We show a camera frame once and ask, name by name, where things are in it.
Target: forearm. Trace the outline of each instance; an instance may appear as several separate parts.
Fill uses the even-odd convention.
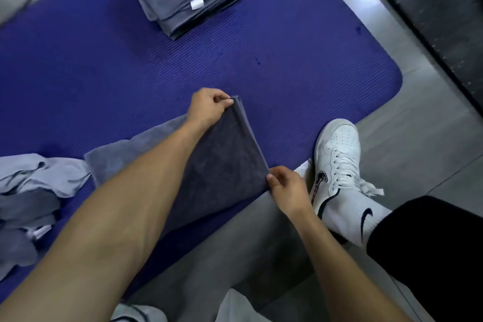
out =
[[[185,124],[97,189],[5,301],[4,311],[18,321],[35,316],[45,321],[109,320],[158,241],[186,162],[203,133],[200,126]],[[75,313],[62,302],[74,295],[83,306]],[[21,300],[29,301],[28,309]]]
[[[369,280],[313,211],[298,214],[293,223],[309,253],[333,321],[410,321]]]

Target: pile of crumpled towels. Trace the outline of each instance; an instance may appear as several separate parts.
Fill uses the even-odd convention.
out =
[[[89,176],[80,159],[0,157],[0,280],[16,265],[37,262],[35,241],[56,222],[60,198],[74,196]]]

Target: left hand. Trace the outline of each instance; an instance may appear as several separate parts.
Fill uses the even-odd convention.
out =
[[[197,123],[207,130],[218,122],[223,112],[232,104],[230,96],[220,89],[202,88],[191,98],[186,121]]]

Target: nike sock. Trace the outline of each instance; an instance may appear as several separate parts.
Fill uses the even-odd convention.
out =
[[[391,210],[357,190],[341,189],[327,203],[322,221],[330,230],[363,247],[374,228],[390,213]]]

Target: gray tile floor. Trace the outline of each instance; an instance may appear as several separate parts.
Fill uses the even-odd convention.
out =
[[[384,0],[344,1],[403,73],[397,96],[357,124],[362,176],[385,189],[386,196],[379,201],[391,209],[431,193],[483,215],[482,119]],[[431,320],[407,288],[361,250],[348,250],[414,320]],[[298,270],[293,277],[268,278],[277,284],[277,291],[271,298],[257,299],[250,276],[284,269],[289,262],[292,270]],[[238,285],[252,294],[252,302],[273,322],[288,316],[328,320],[314,276],[306,278],[310,273],[293,228],[263,196],[141,289],[133,301],[166,309],[172,321],[211,320],[226,290]]]

